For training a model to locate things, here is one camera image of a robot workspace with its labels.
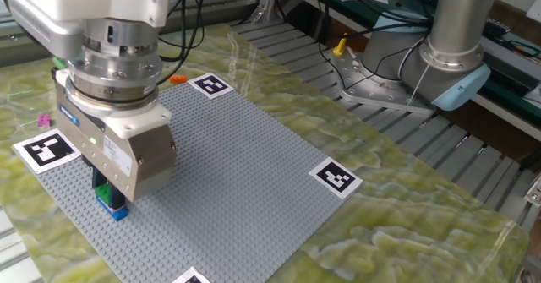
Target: lego brick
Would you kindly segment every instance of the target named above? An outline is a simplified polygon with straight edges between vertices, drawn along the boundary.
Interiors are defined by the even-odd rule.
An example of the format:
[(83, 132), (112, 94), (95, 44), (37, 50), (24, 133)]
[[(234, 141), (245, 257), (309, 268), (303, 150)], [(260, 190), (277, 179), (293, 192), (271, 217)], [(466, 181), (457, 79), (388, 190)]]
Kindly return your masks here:
[(109, 198), (111, 197), (111, 189), (109, 188), (109, 185), (104, 183), (103, 185), (94, 188), (94, 192), (103, 203), (109, 206)]
[(51, 127), (51, 117), (48, 115), (40, 115), (37, 118), (38, 127)]
[(171, 283), (195, 267), (212, 283), (267, 281), (342, 205), (309, 175), (326, 156), (230, 92), (161, 93), (178, 155), (172, 184), (116, 222), (79, 158), (36, 175), (122, 282)]
[(107, 206), (107, 204), (105, 202), (103, 202), (99, 196), (96, 195), (96, 200), (98, 201), (98, 203), (100, 203), (101, 207), (103, 207), (103, 209), (105, 209), (105, 211), (107, 211), (107, 213), (115, 220), (115, 221), (119, 221), (123, 218), (125, 218), (126, 216), (128, 216), (128, 209), (126, 209), (125, 207), (121, 207), (117, 210), (112, 210), (111, 208), (109, 208), (109, 206)]

